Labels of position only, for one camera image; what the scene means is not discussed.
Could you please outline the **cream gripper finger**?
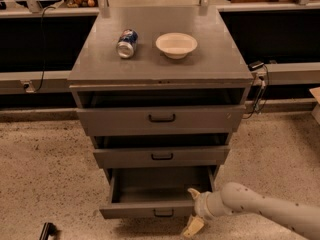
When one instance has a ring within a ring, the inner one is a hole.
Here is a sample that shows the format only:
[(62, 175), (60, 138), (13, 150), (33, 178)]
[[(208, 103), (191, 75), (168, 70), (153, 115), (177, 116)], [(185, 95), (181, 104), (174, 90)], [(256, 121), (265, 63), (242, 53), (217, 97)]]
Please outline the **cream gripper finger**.
[(196, 200), (200, 196), (200, 192), (194, 188), (189, 188), (188, 192), (190, 193), (193, 200)]
[(204, 220), (199, 216), (191, 215), (186, 224), (186, 227), (182, 230), (182, 236), (191, 238), (195, 236), (204, 227)]

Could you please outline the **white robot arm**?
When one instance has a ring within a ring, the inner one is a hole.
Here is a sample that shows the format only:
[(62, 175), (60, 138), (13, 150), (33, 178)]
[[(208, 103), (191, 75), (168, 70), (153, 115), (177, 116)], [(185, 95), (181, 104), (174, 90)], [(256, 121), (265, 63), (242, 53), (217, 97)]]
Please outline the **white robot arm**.
[(320, 240), (320, 208), (299, 202), (290, 202), (258, 194), (250, 188), (229, 182), (219, 191), (200, 193), (194, 188), (188, 192), (193, 199), (194, 214), (182, 231), (192, 237), (206, 221), (225, 215), (253, 213), (261, 215), (308, 240)]

